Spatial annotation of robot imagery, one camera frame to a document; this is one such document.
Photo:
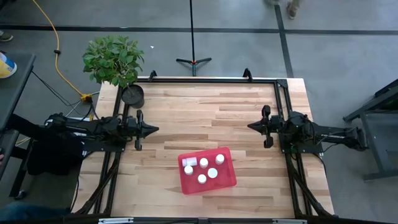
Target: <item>gray floor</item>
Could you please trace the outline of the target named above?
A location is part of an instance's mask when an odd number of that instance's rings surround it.
[[[183,0],[39,0],[56,25],[118,27],[189,27],[188,1]],[[263,0],[193,0],[196,27],[277,28],[275,11]],[[395,0],[307,0],[296,20],[287,19],[286,29],[398,30],[398,1]],[[18,0],[0,12],[0,23],[47,25],[28,0]],[[53,68],[53,32],[13,30],[14,40],[1,43],[6,52],[24,50],[37,55],[34,70],[70,101],[77,95]],[[162,76],[190,76],[190,69],[175,58],[191,58],[189,33],[173,32],[59,32],[62,55],[60,69],[87,93],[100,86],[82,73],[81,55],[89,40],[104,35],[128,35],[145,51],[144,74],[156,70]],[[255,77],[286,77],[278,34],[197,33],[197,59],[213,57],[198,69],[198,76],[238,77],[249,67]],[[361,106],[378,89],[398,78],[398,36],[392,35],[287,35],[294,77],[304,78],[315,122],[349,126],[341,119]],[[78,108],[82,113],[86,106]],[[49,114],[68,112],[35,77],[30,77],[17,113],[41,123]],[[345,218],[398,222],[398,178],[363,182],[362,176],[376,171],[369,151],[356,152],[336,146],[325,155],[330,193],[337,215]],[[0,191],[7,192],[13,178],[7,169]],[[41,175],[26,181],[26,200],[66,207],[74,191],[76,174],[68,177]],[[10,200],[0,195],[0,204]]]

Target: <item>person's foot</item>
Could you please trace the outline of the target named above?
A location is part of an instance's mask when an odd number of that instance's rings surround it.
[[[0,33],[0,41],[7,42],[12,40],[13,36],[9,33],[3,32]]]
[[[289,16],[289,19],[296,18],[297,11],[293,10],[293,8],[291,7],[291,3],[287,3],[286,10],[287,10],[287,15]]]

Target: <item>butcher block tabletop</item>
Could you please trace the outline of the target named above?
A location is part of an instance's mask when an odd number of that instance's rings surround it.
[[[293,110],[312,119],[304,80],[287,79]],[[270,105],[277,114],[274,86],[242,83],[139,83],[145,93],[141,108],[144,121],[160,129],[126,146],[119,166],[112,216],[293,218],[289,179],[277,135],[265,149],[264,136],[247,127],[261,119],[261,108]],[[117,88],[103,84],[96,105],[98,116],[112,116]],[[282,89],[284,115],[287,117]],[[129,114],[136,116],[131,108]],[[234,187],[184,195],[180,187],[177,157],[188,152],[228,147],[237,184]],[[78,210],[94,192],[100,179],[103,152],[83,161]],[[333,213],[322,163],[303,154],[307,184],[324,208]],[[106,204],[107,189],[103,197]],[[300,208],[304,210],[298,190]]]

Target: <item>black tripod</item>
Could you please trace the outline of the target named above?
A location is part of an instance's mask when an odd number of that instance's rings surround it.
[[[190,10],[191,10],[192,61],[180,59],[180,58],[177,58],[176,61],[177,62],[185,62],[185,63],[189,63],[190,65],[192,65],[192,76],[195,77],[197,75],[197,65],[200,62],[208,62],[211,60],[211,58],[205,58],[205,59],[201,59],[201,60],[197,60],[197,61],[195,60],[195,43],[193,41],[192,0],[189,0],[189,6],[190,6]]]

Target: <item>red plastic basket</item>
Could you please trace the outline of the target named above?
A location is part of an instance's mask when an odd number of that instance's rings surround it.
[[[216,156],[218,154],[224,155],[224,162],[220,165],[216,164]],[[197,158],[198,165],[193,166],[192,175],[187,175],[184,173],[182,159],[191,157]],[[199,165],[201,158],[206,158],[209,162],[205,169],[201,168]],[[236,185],[236,176],[232,165],[232,157],[229,148],[227,147],[181,154],[178,156],[178,167],[180,170],[181,189],[184,194],[194,194]],[[209,178],[207,175],[207,171],[210,168],[215,168],[218,171],[218,175],[214,179]],[[198,176],[200,174],[204,174],[206,176],[206,183],[200,184],[198,182]]]

